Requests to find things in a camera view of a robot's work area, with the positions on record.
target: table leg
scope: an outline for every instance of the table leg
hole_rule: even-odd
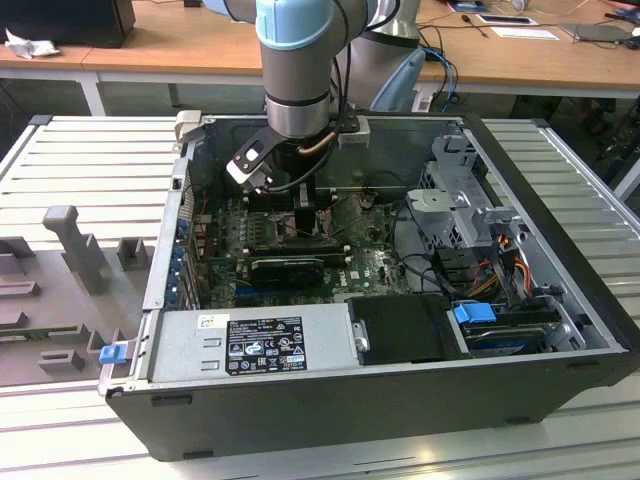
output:
[[[180,108],[182,106],[180,96],[178,95],[178,86],[175,83],[169,84],[169,98],[171,99],[172,107]]]
[[[100,95],[100,81],[94,74],[92,76],[86,75],[78,80],[82,91],[84,92],[84,98],[87,100],[87,105],[91,111],[91,115],[94,117],[107,116],[107,110],[102,103],[102,97]]]
[[[620,200],[626,202],[629,195],[633,193],[633,191],[640,184],[640,158],[636,160],[636,163],[633,164],[631,170],[624,176],[618,186],[613,190]]]

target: green circuit board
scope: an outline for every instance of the green circuit board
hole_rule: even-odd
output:
[[[296,230],[293,212],[252,212],[240,200],[227,201],[212,212],[216,219],[216,254],[207,256],[203,266],[209,291],[206,307],[342,303],[350,296],[409,293],[406,278],[390,250],[395,210],[393,205],[377,204],[375,200],[372,194],[339,196],[331,206],[316,212],[312,234]],[[292,258],[325,261],[322,285],[266,291],[253,287],[251,263],[287,258],[274,253],[285,246],[309,251],[306,255],[290,255]]]

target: gray floor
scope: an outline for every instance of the gray floor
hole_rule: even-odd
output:
[[[5,80],[0,91],[0,158],[34,114],[89,115],[80,86],[75,82]],[[207,113],[256,113],[262,111],[262,87],[180,85],[181,108],[171,106],[166,85],[146,83],[106,83],[104,102],[112,115],[172,115],[181,109]],[[508,118],[515,97],[510,95],[460,94],[460,104],[447,113],[474,112],[484,118]],[[631,101],[619,101],[614,124],[627,111]],[[590,165],[598,152],[598,137],[585,133],[578,121],[576,106],[563,99],[551,118],[552,127]],[[595,165],[598,173],[606,165]]]

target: white sticker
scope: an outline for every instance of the white sticker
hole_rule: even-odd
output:
[[[226,328],[227,322],[231,318],[228,313],[218,313],[216,315],[200,315],[198,317],[198,328]]]

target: motherboard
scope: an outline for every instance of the motherboard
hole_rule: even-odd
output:
[[[334,194],[315,211],[315,227],[304,232],[293,210],[227,199],[200,221],[203,306],[342,303],[410,293],[390,247],[396,207],[373,192]]]

